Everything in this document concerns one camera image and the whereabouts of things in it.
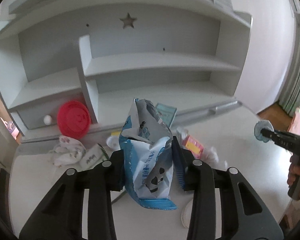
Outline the person's right hand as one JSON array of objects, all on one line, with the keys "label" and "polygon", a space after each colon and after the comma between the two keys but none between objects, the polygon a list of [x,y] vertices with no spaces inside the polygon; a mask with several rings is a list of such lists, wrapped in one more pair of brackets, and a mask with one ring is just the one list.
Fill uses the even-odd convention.
[{"label": "person's right hand", "polygon": [[300,177],[300,166],[294,164],[295,162],[296,162],[296,156],[291,156],[288,180],[287,180],[287,184],[289,186],[292,186],[292,184],[296,181],[297,176]]}]

